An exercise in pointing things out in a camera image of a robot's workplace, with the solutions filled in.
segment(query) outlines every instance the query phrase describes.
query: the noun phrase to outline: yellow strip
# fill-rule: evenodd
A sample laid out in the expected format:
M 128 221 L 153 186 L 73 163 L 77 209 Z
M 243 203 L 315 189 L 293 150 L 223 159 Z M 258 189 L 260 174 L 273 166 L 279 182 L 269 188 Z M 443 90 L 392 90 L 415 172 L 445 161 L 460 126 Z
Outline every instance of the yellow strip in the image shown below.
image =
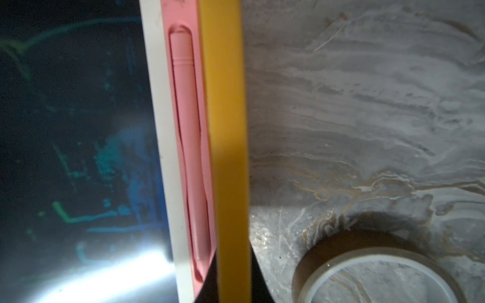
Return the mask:
M 250 303 L 249 172 L 239 0 L 200 0 L 220 303 Z

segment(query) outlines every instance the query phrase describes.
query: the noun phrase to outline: roll of tape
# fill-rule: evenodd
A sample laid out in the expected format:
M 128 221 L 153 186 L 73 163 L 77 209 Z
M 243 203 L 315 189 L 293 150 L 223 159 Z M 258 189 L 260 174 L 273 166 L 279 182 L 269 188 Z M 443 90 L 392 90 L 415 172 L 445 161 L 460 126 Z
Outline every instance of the roll of tape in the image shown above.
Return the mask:
M 344 232 L 322 240 L 302 258 L 293 276 L 294 303 L 311 303 L 318 288 L 351 265 L 384 261 L 410 266 L 425 275 L 428 303 L 466 303 L 459 285 L 408 241 L 370 230 Z

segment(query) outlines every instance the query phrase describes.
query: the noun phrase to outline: blue marks on screen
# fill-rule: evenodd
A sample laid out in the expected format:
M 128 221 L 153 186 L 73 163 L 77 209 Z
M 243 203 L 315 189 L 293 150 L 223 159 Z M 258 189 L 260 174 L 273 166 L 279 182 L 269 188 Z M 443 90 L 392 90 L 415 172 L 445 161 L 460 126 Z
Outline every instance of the blue marks on screen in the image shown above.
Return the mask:
M 139 226 L 149 229 L 166 225 L 164 199 L 162 208 L 157 211 L 158 197 L 163 197 L 161 171 L 153 125 L 124 128 L 105 140 L 103 147 L 97 147 L 95 156 L 99 176 L 105 182 L 121 179 L 126 185 L 129 208 L 120 206 L 118 213 L 129 216 L 133 213 Z
M 103 199 L 103 206 L 105 208 L 109 208 L 111 206 L 111 200 L 109 198 L 104 198 Z
M 79 260 L 86 265 L 110 265 L 111 262 L 108 260 L 93 260 L 86 256 L 86 242 L 81 241 L 76 245 L 76 253 L 78 255 Z

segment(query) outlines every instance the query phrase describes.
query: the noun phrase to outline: marble surface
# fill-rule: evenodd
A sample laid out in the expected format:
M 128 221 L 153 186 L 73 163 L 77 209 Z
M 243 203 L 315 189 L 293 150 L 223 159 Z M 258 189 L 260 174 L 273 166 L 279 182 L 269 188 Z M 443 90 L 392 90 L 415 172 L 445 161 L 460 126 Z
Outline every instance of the marble surface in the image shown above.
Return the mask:
M 309 248 L 358 228 L 485 302 L 483 2 L 242 3 L 250 240 L 275 302 Z

